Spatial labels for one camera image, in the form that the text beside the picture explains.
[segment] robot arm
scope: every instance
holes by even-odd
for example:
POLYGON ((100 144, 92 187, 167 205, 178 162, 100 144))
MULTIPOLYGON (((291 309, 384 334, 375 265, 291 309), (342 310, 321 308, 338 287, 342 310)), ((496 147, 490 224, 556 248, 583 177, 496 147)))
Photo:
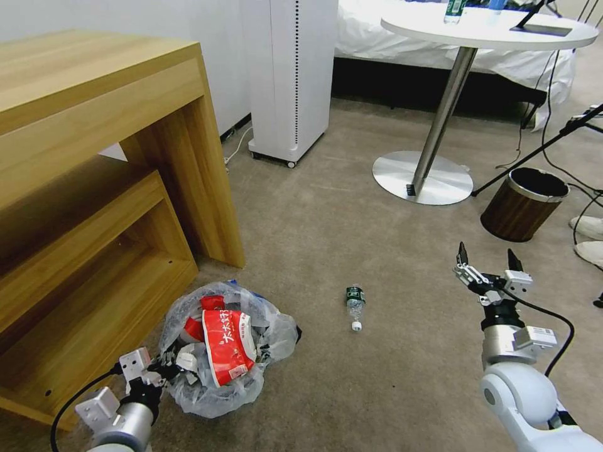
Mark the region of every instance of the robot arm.
POLYGON ((519 452, 603 452, 603 444, 578 427, 557 398, 551 381, 534 369, 537 354, 557 344, 554 332, 526 326, 511 293, 525 293, 532 283, 509 250, 503 276, 482 274, 469 265, 460 244, 454 272, 479 297, 485 318, 480 391, 501 420, 519 452))
POLYGON ((159 416, 161 391, 178 369, 152 360, 146 348, 119 359, 126 380, 126 397, 119 401, 108 387, 75 406, 94 433, 89 452, 144 452, 151 427, 159 416))

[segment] trash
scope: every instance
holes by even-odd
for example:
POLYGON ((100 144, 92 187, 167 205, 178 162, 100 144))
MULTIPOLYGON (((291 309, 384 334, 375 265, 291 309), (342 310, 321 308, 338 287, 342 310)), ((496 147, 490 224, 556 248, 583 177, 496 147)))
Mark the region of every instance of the trash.
POLYGON ((345 290, 345 304, 347 311, 352 317, 352 329, 354 331, 362 330, 362 310, 365 305, 364 291, 359 284, 353 284, 345 290))
MULTIPOLYGON (((198 288, 177 299, 165 318, 159 344, 162 359, 176 362, 180 356, 180 362, 185 365, 169 381, 168 391, 187 413, 213 418, 234 411, 257 399, 264 385, 266 367, 291 355, 301 333, 291 316, 281 313, 261 295, 238 286, 236 281, 213 282, 198 288), (223 354, 219 358, 214 345, 211 331, 217 334, 215 321, 221 323, 221 313, 225 321, 228 317, 233 339, 240 341, 237 342, 238 348, 231 350, 242 348, 244 351, 236 359, 230 356, 226 360, 227 355, 223 354), (203 331, 203 340, 200 339, 202 334, 199 328, 203 331), (187 332, 192 343, 183 341, 183 331, 187 332), (180 355, 184 347, 185 354, 180 355), (193 363, 191 358, 197 361, 196 372, 190 370, 193 363), (226 367, 219 366, 220 369, 217 369, 215 365, 218 361, 226 363, 226 367)), ((226 339, 225 342, 230 345, 235 341, 226 339)))
POLYGON ((203 311, 207 357, 217 387, 246 374, 256 363, 250 320, 240 311, 203 311))

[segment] round table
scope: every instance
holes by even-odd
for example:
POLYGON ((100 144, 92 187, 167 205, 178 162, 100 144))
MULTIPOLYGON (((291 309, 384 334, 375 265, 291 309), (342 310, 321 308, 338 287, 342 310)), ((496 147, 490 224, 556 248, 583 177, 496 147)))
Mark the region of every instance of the round table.
POLYGON ((446 6, 445 3, 400 1, 385 11, 381 19, 384 28, 398 35, 459 46, 423 152, 393 152, 379 157, 372 167, 375 180, 388 192, 430 205, 457 203, 473 190, 473 180, 465 168, 436 154, 477 49, 571 49, 591 44, 598 35, 590 25, 545 14, 536 14, 529 24, 570 28, 569 34, 552 36, 513 31, 511 28, 527 13, 504 10, 494 15, 486 8, 466 8, 458 24, 445 24, 446 6))

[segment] green label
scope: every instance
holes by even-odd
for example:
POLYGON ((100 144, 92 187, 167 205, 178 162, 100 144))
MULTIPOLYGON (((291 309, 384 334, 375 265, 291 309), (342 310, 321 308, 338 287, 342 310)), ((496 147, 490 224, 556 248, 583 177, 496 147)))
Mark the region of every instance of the green label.
POLYGON ((347 303, 351 299, 357 299, 366 303, 364 300, 364 291, 361 288, 350 287, 345 290, 345 302, 347 303))
POLYGON ((450 0, 448 2, 448 8, 446 8, 447 16, 460 16, 463 14, 463 8, 467 0, 450 0))

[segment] plastic bag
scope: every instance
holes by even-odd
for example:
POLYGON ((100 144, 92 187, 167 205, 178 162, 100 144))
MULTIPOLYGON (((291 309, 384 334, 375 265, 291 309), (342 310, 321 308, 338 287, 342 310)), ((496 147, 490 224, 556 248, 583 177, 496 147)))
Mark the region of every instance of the plastic bag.
POLYGON ((212 379, 205 344, 195 344, 193 354, 197 358, 199 380, 190 384, 185 374, 180 373, 170 381, 168 391, 184 412, 208 418, 222 416, 254 402, 264 386, 266 367, 291 355, 301 335, 295 320, 282 314, 261 295, 238 286, 235 281, 213 282, 172 304, 160 338, 162 355, 171 350, 199 300, 211 295, 222 295, 226 309, 242 311, 251 317, 258 360, 248 373, 218 388, 212 379))

